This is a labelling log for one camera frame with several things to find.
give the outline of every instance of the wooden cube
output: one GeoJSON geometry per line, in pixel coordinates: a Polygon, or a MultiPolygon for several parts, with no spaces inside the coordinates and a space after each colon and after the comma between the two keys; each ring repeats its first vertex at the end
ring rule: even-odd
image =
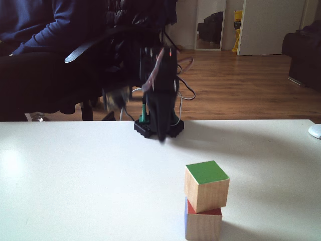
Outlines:
{"type": "Polygon", "coordinates": [[[196,213],[225,207],[229,183],[215,161],[185,167],[184,192],[196,213]]]}
{"type": "Polygon", "coordinates": [[[196,213],[190,202],[185,200],[185,238],[187,240],[218,241],[220,237],[222,213],[217,208],[196,213]]]}

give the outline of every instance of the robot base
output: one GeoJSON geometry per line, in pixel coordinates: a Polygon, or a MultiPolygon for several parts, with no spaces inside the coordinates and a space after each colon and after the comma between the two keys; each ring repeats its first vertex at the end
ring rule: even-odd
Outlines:
{"type": "MultiPolygon", "coordinates": [[[[150,129],[150,124],[140,124],[139,120],[135,121],[134,129],[145,138],[150,138],[152,135],[156,135],[156,132],[153,132],[150,129]]],[[[184,121],[180,120],[177,125],[171,126],[170,130],[167,132],[167,135],[170,137],[177,137],[182,130],[184,130],[184,121]]]]}

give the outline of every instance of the computer mouse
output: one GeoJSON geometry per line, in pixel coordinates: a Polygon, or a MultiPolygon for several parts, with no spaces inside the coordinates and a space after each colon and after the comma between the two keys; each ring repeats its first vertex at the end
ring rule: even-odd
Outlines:
{"type": "Polygon", "coordinates": [[[316,124],[316,125],[313,125],[309,128],[309,133],[318,138],[318,139],[321,139],[321,124],[316,124]]]}

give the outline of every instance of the chair armrest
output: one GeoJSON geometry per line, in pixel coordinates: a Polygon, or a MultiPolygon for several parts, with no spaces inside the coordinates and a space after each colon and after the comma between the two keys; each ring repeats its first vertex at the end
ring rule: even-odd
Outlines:
{"type": "Polygon", "coordinates": [[[113,37],[116,34],[120,33],[130,33],[130,32],[150,32],[156,34],[157,31],[144,28],[144,27],[139,27],[139,26],[117,26],[111,29],[108,29],[103,33],[101,36],[96,37],[95,39],[90,39],[83,43],[81,46],[79,46],[76,50],[74,50],[70,55],[67,56],[65,59],[65,63],[70,63],[74,60],[76,60],[79,56],[84,54],[85,52],[89,51],[91,48],[94,46],[98,45],[102,41],[113,37]]]}

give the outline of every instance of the red-topped block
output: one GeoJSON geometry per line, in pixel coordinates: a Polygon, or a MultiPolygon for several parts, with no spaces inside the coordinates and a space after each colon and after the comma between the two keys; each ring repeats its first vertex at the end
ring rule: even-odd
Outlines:
{"type": "Polygon", "coordinates": [[[220,208],[196,213],[186,198],[185,238],[187,240],[218,241],[221,221],[222,213],[220,208]]]}

